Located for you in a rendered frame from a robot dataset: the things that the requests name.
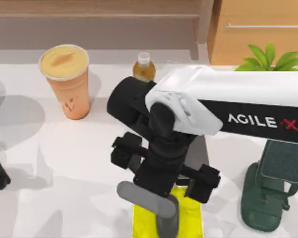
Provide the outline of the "wooden cupboard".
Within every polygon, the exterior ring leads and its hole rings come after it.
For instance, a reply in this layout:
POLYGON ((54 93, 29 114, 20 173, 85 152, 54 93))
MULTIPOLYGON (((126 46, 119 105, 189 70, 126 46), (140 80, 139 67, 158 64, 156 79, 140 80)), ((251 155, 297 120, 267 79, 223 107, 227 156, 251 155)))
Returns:
POLYGON ((298 29, 234 29, 233 25, 298 25, 298 0, 214 0, 207 50, 211 65, 240 65, 253 44, 276 48, 276 57, 298 52, 298 29))

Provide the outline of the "amber bottle with white cap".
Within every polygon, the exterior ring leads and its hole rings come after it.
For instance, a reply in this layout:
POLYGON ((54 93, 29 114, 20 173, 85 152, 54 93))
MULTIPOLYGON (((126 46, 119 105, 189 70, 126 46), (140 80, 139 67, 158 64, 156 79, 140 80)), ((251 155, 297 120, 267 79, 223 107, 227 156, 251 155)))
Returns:
POLYGON ((156 75, 156 68, 151 61, 148 52, 139 52, 137 61, 133 67, 133 77, 143 81, 154 81, 156 75))

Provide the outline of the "brown wooden open shelf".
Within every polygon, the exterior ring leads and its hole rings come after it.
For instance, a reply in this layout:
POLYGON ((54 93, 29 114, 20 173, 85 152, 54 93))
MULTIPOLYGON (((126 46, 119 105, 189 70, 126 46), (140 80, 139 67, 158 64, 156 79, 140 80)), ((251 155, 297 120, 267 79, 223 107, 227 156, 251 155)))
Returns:
POLYGON ((93 51, 188 51, 205 43, 214 0, 0 0, 0 51, 62 43, 93 51))

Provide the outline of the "dark green stapler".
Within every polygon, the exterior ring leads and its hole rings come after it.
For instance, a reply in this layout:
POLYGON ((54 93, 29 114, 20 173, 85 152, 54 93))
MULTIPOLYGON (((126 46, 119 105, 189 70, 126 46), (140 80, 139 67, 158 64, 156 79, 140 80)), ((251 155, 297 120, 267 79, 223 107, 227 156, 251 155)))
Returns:
POLYGON ((258 231, 272 232, 280 224, 288 198, 298 191, 298 144, 275 140, 265 143, 259 161, 245 174, 241 217, 258 231))

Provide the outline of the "green potted plant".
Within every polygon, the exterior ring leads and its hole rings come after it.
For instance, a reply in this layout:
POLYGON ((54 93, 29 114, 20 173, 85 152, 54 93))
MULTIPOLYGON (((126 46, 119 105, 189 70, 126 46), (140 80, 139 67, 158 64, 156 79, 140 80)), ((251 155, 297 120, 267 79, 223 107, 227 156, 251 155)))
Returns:
POLYGON ((249 44, 249 49, 254 57, 244 58, 244 64, 237 67, 234 71, 298 71, 298 52, 289 51, 283 53, 273 64, 276 56, 276 48, 272 43, 266 45, 265 50, 259 46, 249 44))

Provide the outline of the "orange cup with lid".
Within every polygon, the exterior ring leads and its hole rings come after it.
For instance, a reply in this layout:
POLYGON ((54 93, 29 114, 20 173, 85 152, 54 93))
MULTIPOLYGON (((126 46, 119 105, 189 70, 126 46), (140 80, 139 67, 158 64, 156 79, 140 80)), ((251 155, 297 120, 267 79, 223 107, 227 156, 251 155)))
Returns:
POLYGON ((89 54, 74 44, 49 48, 38 60, 39 70, 56 96, 64 115, 80 120, 90 112, 89 54))

